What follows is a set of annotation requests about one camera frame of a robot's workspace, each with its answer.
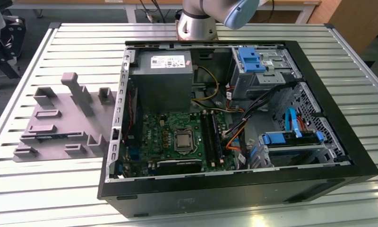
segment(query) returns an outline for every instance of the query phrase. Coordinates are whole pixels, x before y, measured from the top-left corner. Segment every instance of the label sticker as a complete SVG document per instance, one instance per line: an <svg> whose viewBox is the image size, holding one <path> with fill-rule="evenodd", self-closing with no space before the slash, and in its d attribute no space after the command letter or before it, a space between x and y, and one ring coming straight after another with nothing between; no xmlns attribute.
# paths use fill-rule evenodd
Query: label sticker
<svg viewBox="0 0 378 227"><path fill-rule="evenodd" d="M228 100L232 100L232 99L233 99L233 93L226 92L226 99L228 99Z"/></svg>
<svg viewBox="0 0 378 227"><path fill-rule="evenodd" d="M246 158L242 154L238 155L238 160L245 164Z"/></svg>
<svg viewBox="0 0 378 227"><path fill-rule="evenodd" d="M184 67L185 67L184 55L152 57L152 69L184 68Z"/></svg>
<svg viewBox="0 0 378 227"><path fill-rule="evenodd" d="M273 62L272 61L262 61L262 64L264 65L273 65Z"/></svg>

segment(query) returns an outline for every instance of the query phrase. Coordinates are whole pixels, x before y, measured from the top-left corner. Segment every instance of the gray power supply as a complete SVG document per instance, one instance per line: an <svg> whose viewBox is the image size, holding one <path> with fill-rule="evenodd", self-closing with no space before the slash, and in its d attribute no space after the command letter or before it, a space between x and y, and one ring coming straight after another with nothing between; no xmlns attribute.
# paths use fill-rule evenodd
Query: gray power supply
<svg viewBox="0 0 378 227"><path fill-rule="evenodd" d="M143 52L132 69L144 112L184 112L190 108L193 68L190 51Z"/></svg>

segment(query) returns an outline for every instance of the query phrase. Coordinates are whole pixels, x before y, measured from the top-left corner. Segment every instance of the floor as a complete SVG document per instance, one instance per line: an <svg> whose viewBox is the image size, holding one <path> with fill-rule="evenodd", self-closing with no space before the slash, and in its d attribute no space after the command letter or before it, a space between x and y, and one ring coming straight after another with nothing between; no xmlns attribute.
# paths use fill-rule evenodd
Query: floor
<svg viewBox="0 0 378 227"><path fill-rule="evenodd" d="M174 22L174 10L162 10L166 16L166 22ZM19 59L17 65L20 66L21 74L27 70L29 61L36 52L40 41L48 30L51 22L68 22L68 23L127 23L127 14L123 10L44 10L44 17L36 19L32 10L12 10L12 14L21 16L27 20L28 31L27 39L24 43L23 55ZM145 14L137 11L137 22L148 23ZM378 39L373 41L370 47L361 55L365 61L376 61L373 65L373 72L378 76ZM15 88L17 86L17 79L8 79L0 71L0 116L5 108L8 100L12 96Z"/></svg>

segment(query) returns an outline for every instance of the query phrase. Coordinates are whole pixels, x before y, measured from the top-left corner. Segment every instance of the wire bundle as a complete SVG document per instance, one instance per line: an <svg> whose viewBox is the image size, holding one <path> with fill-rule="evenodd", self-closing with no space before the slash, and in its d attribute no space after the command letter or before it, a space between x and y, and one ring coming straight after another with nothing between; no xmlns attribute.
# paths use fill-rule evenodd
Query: wire bundle
<svg viewBox="0 0 378 227"><path fill-rule="evenodd" d="M236 112L234 109L230 109L230 108L229 108L229 109L221 109L221 108L217 108L217 107L209 107L209 106L206 106L205 104L202 104L202 103L200 102L200 101L210 100L210 99L213 99L213 98L217 96L217 94L218 94L218 89L220 89L220 83L218 83L218 80L217 80L217 77L214 76L214 74L213 74L205 67L198 66L198 68L202 69L202 70L205 70L206 73L212 76L212 78L213 78L213 80L214 80L214 82L216 82L216 90L214 90L214 93L213 93L210 96L208 96L208 97L205 97L205 98L193 98L193 99L192 99L192 102L193 102L196 105L198 105L201 108L204 108L204 109L208 109L208 110L218 110L218 111L222 111L222 112L234 113L234 112Z"/></svg>
<svg viewBox="0 0 378 227"><path fill-rule="evenodd" d="M229 111L236 111L236 109L232 109L232 107L230 107L230 105L229 105L230 102L232 102L232 100L228 99L226 104L225 104L225 109L229 110ZM238 109L238 112L244 113L245 110L240 108L240 109Z"/></svg>
<svg viewBox="0 0 378 227"><path fill-rule="evenodd" d="M237 123L237 125L234 125L226 132L225 135L229 135L230 133L233 133L236 130L236 134L232 137L229 143L226 144L225 148L226 149L234 149L238 150L240 148L232 147L230 144L233 143L236 137L240 135L240 133L242 132L242 130L245 129L246 123L249 118L252 117L252 113L253 111L258 110L262 106L266 105L266 103L269 102L272 96L274 95L274 93L277 91L280 91L284 88L289 88L293 87L298 84L298 82L289 82L286 84L282 85L277 85L276 87L273 87L268 92L265 92L249 105L246 111L242 113L241 116L241 121Z"/></svg>

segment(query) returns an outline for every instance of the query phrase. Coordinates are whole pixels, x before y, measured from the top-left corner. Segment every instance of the slotted aluminum table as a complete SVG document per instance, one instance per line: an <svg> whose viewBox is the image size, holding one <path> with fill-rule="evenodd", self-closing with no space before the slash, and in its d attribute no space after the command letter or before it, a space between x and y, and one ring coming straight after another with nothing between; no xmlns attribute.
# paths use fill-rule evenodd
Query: slotted aluminum table
<svg viewBox="0 0 378 227"><path fill-rule="evenodd" d="M378 78L334 29L321 25L218 26L221 40L297 40L378 165ZM0 118L0 224L15 226L378 227L378 176L310 203L127 219L96 198L101 158L15 163L12 152L39 86L67 91L77 72L89 91L117 90L127 40L173 40L174 24L63 24L49 29Z"/></svg>

